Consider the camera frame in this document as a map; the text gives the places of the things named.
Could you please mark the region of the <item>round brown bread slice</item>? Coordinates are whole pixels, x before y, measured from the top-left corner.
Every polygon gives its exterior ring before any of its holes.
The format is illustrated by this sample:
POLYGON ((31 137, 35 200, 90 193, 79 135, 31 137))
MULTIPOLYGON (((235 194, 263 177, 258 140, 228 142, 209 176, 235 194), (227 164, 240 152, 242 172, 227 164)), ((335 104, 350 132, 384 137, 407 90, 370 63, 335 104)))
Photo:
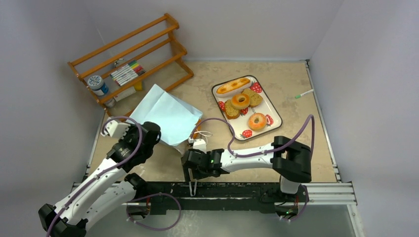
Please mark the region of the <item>round brown bread slice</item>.
POLYGON ((242 91, 243 94, 249 96, 250 99, 250 105, 249 107, 254 108, 258 105, 260 105, 263 102, 263 98, 253 90, 246 88, 242 91))

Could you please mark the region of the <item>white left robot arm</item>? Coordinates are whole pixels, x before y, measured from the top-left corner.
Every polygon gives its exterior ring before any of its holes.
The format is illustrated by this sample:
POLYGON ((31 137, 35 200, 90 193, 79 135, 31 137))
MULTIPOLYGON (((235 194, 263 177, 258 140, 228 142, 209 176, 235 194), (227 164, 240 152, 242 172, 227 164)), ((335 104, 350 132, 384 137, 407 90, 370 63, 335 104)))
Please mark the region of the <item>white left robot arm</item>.
POLYGON ((109 119, 101 134, 117 138, 100 165, 74 191, 56 204, 44 204, 38 211, 42 228, 48 237, 83 237, 89 222, 87 215, 95 214, 91 206, 119 178, 135 166, 145 163, 160 141, 161 128, 153 122, 139 124, 122 116, 109 119))

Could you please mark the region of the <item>orange fake pastry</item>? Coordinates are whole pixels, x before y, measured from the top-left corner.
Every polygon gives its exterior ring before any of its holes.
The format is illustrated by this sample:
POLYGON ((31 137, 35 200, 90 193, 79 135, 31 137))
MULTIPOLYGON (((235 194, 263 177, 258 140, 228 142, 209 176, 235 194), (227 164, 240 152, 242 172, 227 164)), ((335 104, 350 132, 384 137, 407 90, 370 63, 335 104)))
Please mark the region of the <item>orange fake pastry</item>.
POLYGON ((196 139, 197 137, 198 137, 198 131, 199 131, 199 129, 200 129, 200 126, 198 126, 198 128, 195 130, 195 132, 194 132, 194 134, 193 134, 193 139, 196 139))

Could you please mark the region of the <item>small white box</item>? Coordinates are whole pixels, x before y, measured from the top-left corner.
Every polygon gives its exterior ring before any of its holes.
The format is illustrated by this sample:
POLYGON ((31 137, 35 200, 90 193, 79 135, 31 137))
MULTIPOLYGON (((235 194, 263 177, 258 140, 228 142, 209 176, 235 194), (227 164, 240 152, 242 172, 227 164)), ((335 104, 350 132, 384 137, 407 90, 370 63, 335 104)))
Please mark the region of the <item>small white box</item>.
POLYGON ((133 95, 136 92, 135 88, 132 86, 130 88, 127 88, 126 90, 122 91, 121 93, 114 96, 114 99, 116 101, 121 101, 131 95, 133 95))

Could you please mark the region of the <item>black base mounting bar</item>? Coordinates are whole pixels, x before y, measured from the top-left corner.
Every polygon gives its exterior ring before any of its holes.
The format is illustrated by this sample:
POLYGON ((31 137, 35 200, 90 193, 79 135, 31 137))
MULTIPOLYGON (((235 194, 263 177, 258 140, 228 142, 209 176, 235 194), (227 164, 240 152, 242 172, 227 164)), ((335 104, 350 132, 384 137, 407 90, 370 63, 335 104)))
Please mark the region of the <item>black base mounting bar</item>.
POLYGON ((124 178, 134 188, 134 201, 152 215, 169 210, 258 211, 278 216, 297 216, 306 205, 308 191, 300 186, 296 194, 281 192, 278 183, 199 182, 195 195, 186 182, 147 182, 133 173, 124 178))

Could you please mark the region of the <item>long fake bread loaf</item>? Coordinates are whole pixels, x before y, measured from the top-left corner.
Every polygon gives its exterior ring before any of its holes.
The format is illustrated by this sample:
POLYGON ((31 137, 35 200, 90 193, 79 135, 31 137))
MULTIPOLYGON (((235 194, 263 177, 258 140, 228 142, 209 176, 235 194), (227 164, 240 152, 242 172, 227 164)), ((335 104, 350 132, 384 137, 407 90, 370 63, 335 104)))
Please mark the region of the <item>long fake bread loaf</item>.
POLYGON ((215 91, 215 95, 220 98, 233 96, 244 89, 249 88, 251 84, 252 81, 246 77, 234 79, 220 85, 215 91))

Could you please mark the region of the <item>orange fake donut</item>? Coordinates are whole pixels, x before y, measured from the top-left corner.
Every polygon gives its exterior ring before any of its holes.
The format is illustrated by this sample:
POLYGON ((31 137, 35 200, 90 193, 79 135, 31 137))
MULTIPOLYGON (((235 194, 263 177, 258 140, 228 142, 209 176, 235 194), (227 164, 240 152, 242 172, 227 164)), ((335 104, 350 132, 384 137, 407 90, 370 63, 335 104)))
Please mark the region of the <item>orange fake donut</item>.
POLYGON ((261 131, 266 127, 267 120, 264 114, 262 113, 255 113, 250 116, 248 120, 248 127, 252 131, 261 131))
POLYGON ((239 93, 232 97, 231 104, 233 108, 237 110, 242 110, 250 105, 250 98, 246 94, 239 93))

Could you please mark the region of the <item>small clear bottle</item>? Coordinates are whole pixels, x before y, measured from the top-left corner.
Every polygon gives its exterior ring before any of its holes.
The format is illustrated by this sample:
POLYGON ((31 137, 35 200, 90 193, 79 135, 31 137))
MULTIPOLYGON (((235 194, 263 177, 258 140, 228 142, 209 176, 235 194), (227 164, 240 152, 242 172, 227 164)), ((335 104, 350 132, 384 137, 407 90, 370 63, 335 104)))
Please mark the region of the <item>small clear bottle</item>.
POLYGON ((116 100, 115 100, 114 98, 112 98, 112 99, 110 99, 110 100, 108 100, 108 101, 104 102, 104 105, 105 105, 107 108, 112 108, 112 107, 115 105, 115 103, 116 103, 116 100))

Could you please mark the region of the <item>white strawberry tray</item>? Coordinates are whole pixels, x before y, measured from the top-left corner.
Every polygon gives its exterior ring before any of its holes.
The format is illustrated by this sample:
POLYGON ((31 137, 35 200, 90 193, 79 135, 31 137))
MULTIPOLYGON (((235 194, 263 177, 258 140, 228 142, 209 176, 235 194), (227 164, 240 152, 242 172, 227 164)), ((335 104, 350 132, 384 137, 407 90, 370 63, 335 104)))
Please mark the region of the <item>white strawberry tray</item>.
POLYGON ((278 129, 283 124, 280 114, 274 107, 257 78, 252 75, 245 75, 245 78, 249 79, 250 83, 243 86, 241 89, 243 90, 245 88, 249 88, 253 90, 261 96, 262 102, 254 108, 241 110, 239 117, 235 119, 228 119, 225 112, 222 112, 223 117, 233 127, 230 129, 230 132, 234 134, 235 139, 238 141, 247 141, 255 137, 260 137, 270 131, 278 129), (249 118, 255 113, 262 113, 267 119, 266 127, 261 131, 253 131, 248 126, 249 118))

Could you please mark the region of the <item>pack of coloured markers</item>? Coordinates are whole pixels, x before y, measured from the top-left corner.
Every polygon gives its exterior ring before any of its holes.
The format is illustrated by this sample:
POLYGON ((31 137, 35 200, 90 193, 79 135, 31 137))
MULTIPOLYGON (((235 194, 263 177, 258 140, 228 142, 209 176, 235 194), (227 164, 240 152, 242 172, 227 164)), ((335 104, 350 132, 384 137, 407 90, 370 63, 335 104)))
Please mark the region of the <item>pack of coloured markers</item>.
POLYGON ((137 62, 137 60, 131 60, 127 64, 112 72, 110 76, 113 81, 117 83, 117 85, 123 86, 144 73, 144 68, 137 62))

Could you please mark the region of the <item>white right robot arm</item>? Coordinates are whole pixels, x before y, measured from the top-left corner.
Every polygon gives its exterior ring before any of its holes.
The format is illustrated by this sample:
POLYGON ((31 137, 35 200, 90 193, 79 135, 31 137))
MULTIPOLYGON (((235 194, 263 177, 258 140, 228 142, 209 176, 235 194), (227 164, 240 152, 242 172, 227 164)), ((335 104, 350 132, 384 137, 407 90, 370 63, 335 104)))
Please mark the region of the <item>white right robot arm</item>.
POLYGON ((188 149, 181 158, 186 182, 219 177, 239 170, 269 168, 280 174, 277 194, 289 201, 296 196, 301 183, 312 181, 311 147, 285 136, 276 136, 263 146, 229 151, 188 149))

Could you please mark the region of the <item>yellow sponge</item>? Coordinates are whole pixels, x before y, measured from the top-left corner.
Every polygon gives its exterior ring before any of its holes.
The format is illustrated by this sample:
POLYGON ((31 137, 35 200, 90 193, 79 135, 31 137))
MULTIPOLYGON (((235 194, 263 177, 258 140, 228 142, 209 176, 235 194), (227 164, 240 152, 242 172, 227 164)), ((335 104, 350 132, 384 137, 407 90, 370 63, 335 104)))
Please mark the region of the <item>yellow sponge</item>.
POLYGON ((133 87, 136 91, 142 91, 143 90, 143 81, 137 82, 133 87))

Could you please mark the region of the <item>aluminium rail frame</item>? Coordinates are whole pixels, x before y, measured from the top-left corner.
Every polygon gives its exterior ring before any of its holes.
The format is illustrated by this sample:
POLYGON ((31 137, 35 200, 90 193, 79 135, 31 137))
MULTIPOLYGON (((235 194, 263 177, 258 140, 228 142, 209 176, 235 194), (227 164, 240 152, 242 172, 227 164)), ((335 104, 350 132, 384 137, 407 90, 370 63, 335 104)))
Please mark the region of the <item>aluminium rail frame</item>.
MULTIPOLYGON (((357 237, 363 237, 365 234, 362 230, 360 219, 356 211, 357 200, 353 185, 351 183, 307 183, 301 184, 308 191, 308 202, 306 205, 300 205, 301 210, 297 216, 279 216, 281 220, 286 222, 294 221, 303 212, 308 205, 345 205, 350 213, 350 221, 357 237)), ((105 210, 113 210, 118 205, 127 202, 128 205, 139 205, 134 201, 133 185, 127 181, 113 183, 105 192, 104 197, 99 199, 97 206, 101 207, 104 203, 110 206, 105 210)))

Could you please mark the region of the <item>green capped marker pen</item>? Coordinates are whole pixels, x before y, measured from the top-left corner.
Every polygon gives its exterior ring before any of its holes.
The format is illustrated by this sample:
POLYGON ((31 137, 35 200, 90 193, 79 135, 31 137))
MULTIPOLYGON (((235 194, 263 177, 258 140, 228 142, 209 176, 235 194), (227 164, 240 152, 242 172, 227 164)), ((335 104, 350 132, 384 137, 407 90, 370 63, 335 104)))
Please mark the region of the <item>green capped marker pen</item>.
POLYGON ((301 97, 303 97, 303 96, 305 96, 305 95, 307 95, 307 94, 313 93, 313 92, 314 92, 314 89, 311 89, 311 90, 308 90, 308 91, 306 91, 306 92, 303 92, 303 93, 301 93, 301 94, 296 95, 294 98, 295 98, 295 99, 298 99, 298 98, 301 98, 301 97))

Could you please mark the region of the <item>light blue paper bag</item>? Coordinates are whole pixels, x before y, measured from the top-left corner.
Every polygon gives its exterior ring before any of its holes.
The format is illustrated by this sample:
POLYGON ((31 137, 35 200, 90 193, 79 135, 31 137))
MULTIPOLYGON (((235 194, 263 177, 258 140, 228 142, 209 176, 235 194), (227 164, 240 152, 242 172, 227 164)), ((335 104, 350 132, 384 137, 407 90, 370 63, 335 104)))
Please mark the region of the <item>light blue paper bag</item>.
POLYGON ((186 151, 188 137, 203 112, 153 85, 130 117, 140 124, 153 122, 161 128, 161 142, 181 154, 186 151))

